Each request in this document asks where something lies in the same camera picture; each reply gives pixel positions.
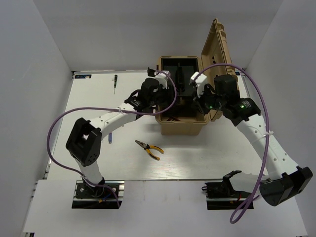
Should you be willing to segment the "brown hex key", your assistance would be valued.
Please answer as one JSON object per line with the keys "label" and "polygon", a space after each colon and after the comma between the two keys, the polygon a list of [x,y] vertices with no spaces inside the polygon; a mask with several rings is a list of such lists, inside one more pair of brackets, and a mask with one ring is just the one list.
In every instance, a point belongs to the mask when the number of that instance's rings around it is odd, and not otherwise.
{"label": "brown hex key", "polygon": [[169,117],[166,121],[180,121],[180,120],[176,117]]}

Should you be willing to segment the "black toolbox tray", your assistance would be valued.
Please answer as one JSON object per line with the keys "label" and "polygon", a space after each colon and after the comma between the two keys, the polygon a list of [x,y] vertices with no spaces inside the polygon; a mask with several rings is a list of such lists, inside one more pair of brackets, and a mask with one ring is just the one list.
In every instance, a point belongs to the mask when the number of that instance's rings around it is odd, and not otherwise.
{"label": "black toolbox tray", "polygon": [[197,57],[162,57],[161,68],[169,71],[177,89],[177,97],[191,100],[193,87],[189,85],[191,76],[199,71]]}

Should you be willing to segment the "green black precision screwdriver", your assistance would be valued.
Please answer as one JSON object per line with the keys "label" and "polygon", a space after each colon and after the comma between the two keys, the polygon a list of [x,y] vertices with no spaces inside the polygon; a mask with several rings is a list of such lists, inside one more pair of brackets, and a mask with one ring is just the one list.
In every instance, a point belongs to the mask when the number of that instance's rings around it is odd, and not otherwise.
{"label": "green black precision screwdriver", "polygon": [[114,75],[114,94],[116,92],[117,81],[118,81],[118,75]]}

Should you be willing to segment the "tan plastic toolbox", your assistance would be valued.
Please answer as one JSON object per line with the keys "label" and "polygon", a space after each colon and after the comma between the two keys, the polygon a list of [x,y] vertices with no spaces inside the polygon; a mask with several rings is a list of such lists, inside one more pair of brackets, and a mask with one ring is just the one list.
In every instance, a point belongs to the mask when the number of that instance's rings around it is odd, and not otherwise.
{"label": "tan plastic toolbox", "polygon": [[[162,56],[162,57],[197,57],[197,56]],[[162,70],[161,58],[159,58],[156,69]],[[224,25],[214,19],[204,44],[201,56],[197,57],[199,72],[205,70],[208,83],[214,85],[216,76],[230,74],[236,78],[231,64],[231,57],[227,46],[227,35]],[[162,135],[198,135],[202,128],[211,121],[216,121],[222,116],[222,112],[211,110],[207,114],[200,113],[194,106],[193,98],[184,100],[177,97],[176,103],[168,111],[157,115],[156,121],[161,126]],[[180,121],[166,121],[169,117],[176,117]]]}

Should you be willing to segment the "blue red handled screwdriver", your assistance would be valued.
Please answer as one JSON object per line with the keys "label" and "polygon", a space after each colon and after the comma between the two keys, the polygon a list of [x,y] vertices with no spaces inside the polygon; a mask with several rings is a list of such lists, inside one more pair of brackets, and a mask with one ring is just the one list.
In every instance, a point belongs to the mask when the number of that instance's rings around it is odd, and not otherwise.
{"label": "blue red handled screwdriver", "polygon": [[111,144],[112,140],[113,140],[113,135],[112,135],[112,133],[109,133],[108,134],[108,143]]}

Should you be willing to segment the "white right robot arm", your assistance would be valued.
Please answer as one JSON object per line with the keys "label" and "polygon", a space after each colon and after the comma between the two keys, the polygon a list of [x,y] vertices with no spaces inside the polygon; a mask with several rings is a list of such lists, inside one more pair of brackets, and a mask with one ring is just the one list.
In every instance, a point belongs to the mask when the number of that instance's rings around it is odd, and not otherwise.
{"label": "white right robot arm", "polygon": [[242,98],[237,80],[221,75],[208,83],[204,74],[195,73],[190,83],[196,88],[199,108],[220,111],[248,139],[262,159],[268,175],[260,178],[259,193],[271,206],[277,206],[301,193],[313,177],[308,167],[300,167],[286,154],[273,133],[267,129],[261,110],[251,98]]}

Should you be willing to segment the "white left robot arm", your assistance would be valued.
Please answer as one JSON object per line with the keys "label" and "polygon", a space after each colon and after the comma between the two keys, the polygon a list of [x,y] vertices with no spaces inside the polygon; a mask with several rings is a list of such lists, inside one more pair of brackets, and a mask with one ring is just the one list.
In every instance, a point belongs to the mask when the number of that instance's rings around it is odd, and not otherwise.
{"label": "white left robot arm", "polygon": [[66,149],[76,160],[87,191],[93,197],[104,192],[104,178],[100,173],[97,159],[102,140],[114,130],[134,122],[142,113],[151,114],[153,106],[169,108],[174,101],[174,83],[165,80],[163,85],[156,78],[146,78],[141,88],[135,90],[114,112],[107,112],[91,120],[79,118],[66,142]]}

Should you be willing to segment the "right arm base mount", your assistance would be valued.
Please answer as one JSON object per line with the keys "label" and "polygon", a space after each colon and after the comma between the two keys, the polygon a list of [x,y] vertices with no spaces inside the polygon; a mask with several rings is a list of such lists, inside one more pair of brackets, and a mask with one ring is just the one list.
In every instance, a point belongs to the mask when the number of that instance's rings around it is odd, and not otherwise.
{"label": "right arm base mount", "polygon": [[208,210],[235,210],[250,195],[230,189],[224,181],[206,182],[201,190],[206,195]]}

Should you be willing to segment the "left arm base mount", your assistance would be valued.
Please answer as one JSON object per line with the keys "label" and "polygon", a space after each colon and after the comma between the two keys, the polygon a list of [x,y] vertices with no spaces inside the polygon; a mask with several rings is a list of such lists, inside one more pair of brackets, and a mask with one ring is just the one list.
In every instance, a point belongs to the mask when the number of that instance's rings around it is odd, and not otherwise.
{"label": "left arm base mount", "polygon": [[119,209],[123,201],[124,181],[110,181],[105,183],[111,190],[104,187],[90,187],[82,180],[78,180],[72,201],[72,209]]}

